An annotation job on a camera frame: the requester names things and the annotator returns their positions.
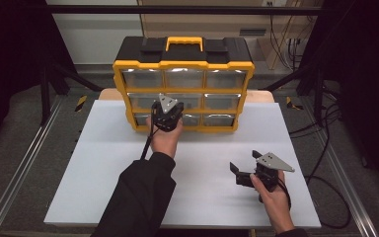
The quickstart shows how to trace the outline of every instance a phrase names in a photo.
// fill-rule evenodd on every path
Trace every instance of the yellow frame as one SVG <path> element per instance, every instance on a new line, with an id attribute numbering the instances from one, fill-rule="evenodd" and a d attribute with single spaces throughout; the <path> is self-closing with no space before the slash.
<path id="1" fill-rule="evenodd" d="M 164 70 L 172 68 L 188 68 L 199 69 L 204 72 L 209 70 L 243 70 L 246 71 L 244 84 L 241 88 L 229 88 L 229 89 L 215 89 L 205 88 L 205 73 L 202 78 L 202 88 L 167 88 L 165 87 L 165 75 Z M 245 99 L 247 96 L 247 87 L 249 80 L 252 78 L 255 70 L 255 65 L 252 61 L 231 61 L 225 64 L 210 64 L 206 61 L 160 61 L 159 63 L 141 63 L 137 60 L 116 60 L 113 65 L 114 69 L 114 82 L 116 88 L 121 92 L 124 97 L 126 105 L 126 116 L 128 122 L 132 128 L 136 131 L 147 131 L 146 125 L 137 125 L 134 118 L 135 113 L 150 114 L 150 109 L 138 109 L 134 108 L 130 103 L 130 99 L 127 93 L 143 93 L 143 94 L 167 94 L 167 93 L 198 93 L 198 94 L 240 94 L 239 104 L 236 110 L 208 110 L 208 109 L 184 109 L 184 114 L 200 114 L 199 126 L 185 126 L 185 130 L 194 130 L 201 132 L 232 132 L 238 128 L 238 117 L 243 111 Z M 122 69 L 156 69 L 162 70 L 162 80 L 164 87 L 162 88 L 127 88 L 122 77 Z M 204 126 L 203 116 L 206 114 L 232 114 L 235 115 L 232 126 Z"/>

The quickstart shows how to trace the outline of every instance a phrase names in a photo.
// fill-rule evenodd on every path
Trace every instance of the black pole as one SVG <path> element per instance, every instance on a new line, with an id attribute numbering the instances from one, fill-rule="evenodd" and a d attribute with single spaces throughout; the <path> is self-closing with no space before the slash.
<path id="1" fill-rule="evenodd" d="M 100 91 L 104 90 L 104 88 L 99 87 L 90 81 L 87 81 L 85 78 L 81 77 L 79 74 L 71 72 L 59 64 L 54 64 L 53 68 L 54 68 L 54 70 L 61 73 L 62 75 L 79 82 L 80 84 L 88 87 L 89 89 L 91 89 L 93 91 L 100 92 Z"/>
<path id="2" fill-rule="evenodd" d="M 41 123 L 44 125 L 50 117 L 50 96 L 48 92 L 47 71 L 45 66 L 41 66 L 39 71 L 39 82 L 41 88 Z"/>
<path id="3" fill-rule="evenodd" d="M 196 14 L 196 15 L 333 15 L 334 9 L 319 7 L 238 7 L 238 6 L 129 6 L 129 5 L 29 5 L 27 11 L 56 14 Z"/>
<path id="4" fill-rule="evenodd" d="M 265 87 L 265 88 L 260 88 L 258 90 L 266 90 L 266 91 L 271 91 L 273 92 L 274 90 L 280 88 L 281 86 L 287 84 L 288 82 L 294 80 L 294 79 L 299 79 L 304 77 L 306 74 L 310 72 L 311 65 L 305 65 L 304 67 L 299 68 L 297 71 L 294 71 L 285 77 L 279 79 L 278 81 L 272 83 L 271 85 Z"/>
<path id="5" fill-rule="evenodd" d="M 318 125 L 320 127 L 323 127 L 323 121 L 322 121 L 323 72 L 321 69 L 318 70 L 315 88 L 316 89 L 315 89 L 314 116 Z"/>

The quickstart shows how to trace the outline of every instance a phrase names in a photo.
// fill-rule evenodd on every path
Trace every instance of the black sleeve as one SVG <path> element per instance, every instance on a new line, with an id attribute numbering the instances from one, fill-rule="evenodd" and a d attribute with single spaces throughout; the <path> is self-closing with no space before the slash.
<path id="1" fill-rule="evenodd" d="M 275 237 L 308 237 L 306 230 L 304 229 L 293 229 L 289 231 L 282 232 L 275 235 Z"/>
<path id="2" fill-rule="evenodd" d="M 119 176 L 92 237 L 154 236 L 175 189 L 174 168 L 175 161 L 160 152 L 133 161 Z"/>

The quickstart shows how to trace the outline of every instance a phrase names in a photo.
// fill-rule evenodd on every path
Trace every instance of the yellow organizer box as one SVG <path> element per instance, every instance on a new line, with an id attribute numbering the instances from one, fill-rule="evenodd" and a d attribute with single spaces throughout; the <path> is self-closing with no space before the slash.
<path id="1" fill-rule="evenodd" d="M 132 128 L 146 131 L 159 94 L 184 103 L 184 128 L 235 131 L 255 70 L 243 38 L 126 37 L 114 65 Z"/>

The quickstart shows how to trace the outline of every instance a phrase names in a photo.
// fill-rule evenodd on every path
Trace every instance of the person's hand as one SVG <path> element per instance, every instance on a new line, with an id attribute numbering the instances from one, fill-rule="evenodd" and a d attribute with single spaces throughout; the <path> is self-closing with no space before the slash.
<path id="1" fill-rule="evenodd" d="M 282 171 L 278 171 L 278 177 L 282 182 L 285 182 L 284 173 Z M 251 181 L 263 199 L 270 224 L 276 234 L 294 229 L 295 227 L 291 220 L 290 209 L 288 207 L 288 198 L 282 188 L 277 186 L 275 190 L 270 193 L 263 182 L 254 174 L 251 174 Z"/>
<path id="2" fill-rule="evenodd" d="M 146 119 L 146 124 L 148 127 L 151 125 L 151 118 Z M 180 138 L 181 133 L 183 132 L 183 119 L 178 120 L 177 127 L 169 132 L 165 132 L 161 129 L 158 130 L 156 125 L 153 125 L 153 131 L 156 133 L 153 135 L 152 143 L 150 147 L 153 152 L 162 152 L 174 158 L 178 146 L 178 138 Z"/>

